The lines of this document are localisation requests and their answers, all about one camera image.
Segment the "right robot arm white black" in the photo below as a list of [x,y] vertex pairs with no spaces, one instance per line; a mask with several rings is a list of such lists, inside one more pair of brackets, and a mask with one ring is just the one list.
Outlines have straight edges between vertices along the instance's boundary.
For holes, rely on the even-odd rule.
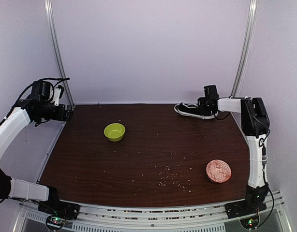
[[247,139],[250,154],[250,175],[242,210],[252,213],[263,203],[268,190],[267,183],[267,138],[270,122],[261,98],[216,98],[200,97],[200,109],[210,116],[217,112],[241,115],[241,129]]

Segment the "black white canvas sneaker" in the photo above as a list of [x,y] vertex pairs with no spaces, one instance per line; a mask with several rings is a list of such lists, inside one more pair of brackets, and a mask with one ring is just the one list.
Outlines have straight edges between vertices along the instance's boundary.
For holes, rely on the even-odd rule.
[[196,103],[178,103],[174,106],[174,111],[181,116],[194,117],[202,120],[214,118],[214,115],[204,112]]

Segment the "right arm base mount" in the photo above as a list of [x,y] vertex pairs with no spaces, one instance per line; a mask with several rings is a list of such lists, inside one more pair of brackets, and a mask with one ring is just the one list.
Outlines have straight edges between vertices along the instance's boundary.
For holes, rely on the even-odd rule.
[[248,230],[254,230],[260,225],[259,213],[266,209],[265,203],[260,203],[258,206],[250,208],[245,200],[225,205],[228,219],[239,218],[241,226]]

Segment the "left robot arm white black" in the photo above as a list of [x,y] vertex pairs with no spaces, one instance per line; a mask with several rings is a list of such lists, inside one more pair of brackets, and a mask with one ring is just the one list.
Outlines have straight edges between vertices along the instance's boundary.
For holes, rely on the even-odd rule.
[[[0,162],[16,136],[31,122],[36,125],[50,120],[69,122],[73,114],[69,105],[55,105],[36,99],[20,100],[11,114],[0,123]],[[13,178],[0,168],[0,203],[9,198],[44,202],[45,208],[54,215],[63,211],[63,203],[55,187]]]

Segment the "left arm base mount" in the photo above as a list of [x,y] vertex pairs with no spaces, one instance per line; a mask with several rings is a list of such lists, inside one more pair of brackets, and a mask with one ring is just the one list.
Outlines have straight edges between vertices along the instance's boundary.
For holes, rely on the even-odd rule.
[[62,229],[68,220],[76,220],[80,210],[80,205],[68,202],[60,202],[58,205],[47,202],[37,204],[40,212],[48,214],[45,225],[52,231]]

